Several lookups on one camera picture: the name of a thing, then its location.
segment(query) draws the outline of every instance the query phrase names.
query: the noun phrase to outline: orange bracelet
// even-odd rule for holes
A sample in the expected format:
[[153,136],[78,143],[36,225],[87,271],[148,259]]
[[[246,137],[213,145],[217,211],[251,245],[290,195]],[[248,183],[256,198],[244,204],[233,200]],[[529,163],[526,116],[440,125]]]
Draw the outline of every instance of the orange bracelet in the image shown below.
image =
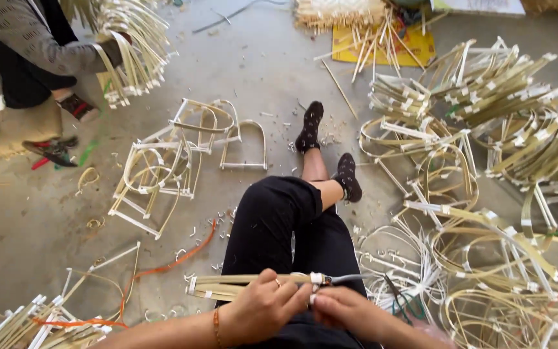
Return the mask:
[[219,349],[223,349],[223,345],[221,345],[221,338],[219,338],[219,307],[214,310],[213,324],[216,342],[219,344]]

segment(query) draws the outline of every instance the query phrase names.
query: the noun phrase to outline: concrete floor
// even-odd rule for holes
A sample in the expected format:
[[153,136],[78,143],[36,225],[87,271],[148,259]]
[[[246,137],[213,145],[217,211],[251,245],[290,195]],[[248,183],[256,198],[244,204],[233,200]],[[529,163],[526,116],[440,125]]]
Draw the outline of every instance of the concrete floor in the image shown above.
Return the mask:
[[[166,83],[152,94],[133,98],[130,107],[112,111],[107,119],[106,134],[100,147],[92,154],[90,163],[101,175],[100,180],[75,197],[77,180],[83,169],[54,171],[45,166],[30,171],[29,161],[35,156],[18,156],[9,162],[0,162],[0,181],[12,186],[0,187],[0,312],[27,304],[37,294],[50,297],[61,292],[66,278],[66,267],[86,270],[99,257],[113,256],[141,241],[139,268],[160,266],[174,259],[173,251],[190,249],[195,238],[209,233],[206,223],[217,211],[236,206],[247,187],[266,175],[289,175],[299,169],[300,156],[291,153],[286,144],[294,140],[301,116],[292,115],[298,108],[297,100],[307,105],[321,100],[325,109],[325,124],[321,134],[333,131],[346,122],[339,135],[342,143],[323,149],[329,171],[334,170],[338,156],[352,152],[359,161],[366,161],[358,152],[355,137],[360,125],[377,117],[368,109],[368,83],[370,75],[362,75],[350,85],[350,76],[342,71],[352,65],[328,61],[346,95],[358,112],[359,121],[351,115],[328,72],[312,57],[330,51],[330,34],[317,37],[293,28],[291,14],[277,6],[260,3],[239,14],[232,25],[221,24],[219,33],[192,35],[191,30],[202,27],[219,17],[210,9],[231,13],[249,0],[194,1],[187,10],[164,7],[161,14],[172,23],[169,36],[180,57],[174,57],[166,68]],[[449,16],[433,25],[438,53],[447,52],[455,44],[476,38],[478,46],[490,46],[497,36],[507,44],[519,44],[521,52],[539,57],[546,52],[558,54],[558,16],[509,19],[478,16]],[[388,67],[377,67],[379,73],[392,74]],[[404,68],[402,74],[418,77],[416,68]],[[558,59],[538,75],[542,81],[558,85]],[[84,77],[80,92],[96,101],[100,92],[94,77]],[[121,169],[111,155],[118,153],[123,163],[133,140],[164,127],[180,105],[182,97],[198,101],[217,98],[231,100],[241,119],[260,122],[267,136],[268,162],[272,167],[263,171],[221,171],[218,169],[221,148],[216,148],[204,160],[195,200],[183,200],[176,208],[165,233],[159,241],[117,217],[108,217],[112,205],[111,195],[121,176]],[[260,112],[278,117],[260,116]],[[333,122],[326,115],[333,116]],[[292,123],[291,127],[283,126]],[[73,118],[64,116],[67,133],[77,133],[82,147],[97,132],[97,123],[72,126]],[[245,154],[254,161],[260,154],[259,136],[244,131],[246,147],[234,147],[234,155]],[[391,170],[400,178],[408,175],[402,170],[406,163],[398,160]],[[392,212],[397,212],[402,197],[399,190],[373,166],[362,166],[359,179],[365,190],[362,202],[351,206],[339,205],[340,215],[349,227],[363,226],[365,231],[388,224]],[[488,179],[480,179],[479,206],[487,206],[510,221],[519,223],[522,195],[514,189],[500,186]],[[155,215],[162,219],[160,212]],[[106,226],[92,236],[86,227],[90,218],[106,218]],[[197,235],[189,234],[197,227]],[[177,266],[168,273],[147,276],[135,286],[126,311],[127,323],[143,319],[148,310],[150,317],[168,313],[172,309],[182,313],[208,310],[213,302],[184,295],[184,274],[211,275],[216,272],[211,263],[220,263],[227,240],[215,237],[209,246],[195,258]],[[124,284],[133,269],[133,256],[100,270]],[[116,290],[105,284],[88,280],[67,307],[78,317],[86,319],[98,314],[112,313],[119,305]]]

